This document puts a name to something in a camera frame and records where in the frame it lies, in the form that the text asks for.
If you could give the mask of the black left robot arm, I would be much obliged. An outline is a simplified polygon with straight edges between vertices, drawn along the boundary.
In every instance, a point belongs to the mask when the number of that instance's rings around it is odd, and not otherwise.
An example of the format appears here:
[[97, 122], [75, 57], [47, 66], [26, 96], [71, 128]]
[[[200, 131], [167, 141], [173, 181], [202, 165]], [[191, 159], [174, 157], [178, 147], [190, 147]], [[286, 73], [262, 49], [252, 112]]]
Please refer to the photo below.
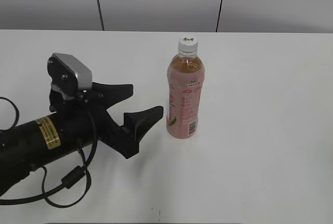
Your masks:
[[38, 168], [98, 141], [125, 158], [136, 155], [141, 139], [162, 119], [163, 107], [125, 113], [120, 126], [108, 109], [132, 95], [131, 84], [94, 83], [69, 100], [51, 91], [50, 115], [1, 133], [1, 193]]

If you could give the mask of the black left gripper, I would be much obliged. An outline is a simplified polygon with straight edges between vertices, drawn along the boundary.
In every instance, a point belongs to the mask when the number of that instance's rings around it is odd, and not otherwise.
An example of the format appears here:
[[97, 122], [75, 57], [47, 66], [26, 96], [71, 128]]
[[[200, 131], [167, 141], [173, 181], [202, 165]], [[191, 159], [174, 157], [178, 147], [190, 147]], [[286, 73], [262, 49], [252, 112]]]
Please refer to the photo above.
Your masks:
[[164, 109], [156, 106], [144, 111], [124, 113], [123, 126], [118, 125], [107, 109], [133, 96], [132, 84], [100, 84], [65, 100], [60, 93], [50, 91], [50, 111], [55, 112], [65, 138], [81, 139], [88, 145], [102, 141], [126, 159], [139, 152], [139, 141], [163, 118]]

